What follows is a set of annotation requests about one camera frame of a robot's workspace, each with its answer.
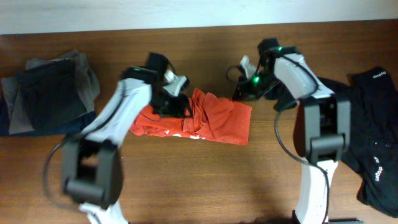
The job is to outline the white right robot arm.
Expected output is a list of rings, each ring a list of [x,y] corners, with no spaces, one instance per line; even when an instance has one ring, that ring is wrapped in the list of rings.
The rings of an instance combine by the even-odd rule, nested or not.
[[[330,191],[341,156],[349,148],[351,105],[349,100],[324,85],[294,46],[278,44],[259,49],[257,65],[244,55],[235,66],[235,100],[258,100],[277,86],[292,99],[277,110],[274,132],[281,148],[301,163],[300,193],[289,223],[329,223]],[[292,154],[279,133],[282,113],[297,106]]]

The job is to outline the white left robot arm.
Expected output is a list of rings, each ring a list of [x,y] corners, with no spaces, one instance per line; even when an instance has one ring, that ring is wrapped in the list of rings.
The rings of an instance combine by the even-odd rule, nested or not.
[[[62,191],[91,223],[127,223],[119,197],[124,183],[120,148],[139,113],[151,105],[170,117],[190,114],[182,94],[190,80],[169,69],[129,67],[103,111],[62,147]]]

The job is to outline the orange t-shirt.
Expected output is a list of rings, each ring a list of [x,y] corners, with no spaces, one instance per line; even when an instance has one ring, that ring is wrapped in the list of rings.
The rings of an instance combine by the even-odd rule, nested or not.
[[[193,112],[190,118],[162,118],[148,105],[129,130],[137,136],[175,136],[236,145],[248,143],[251,106],[218,98],[197,88],[189,98],[189,103]]]

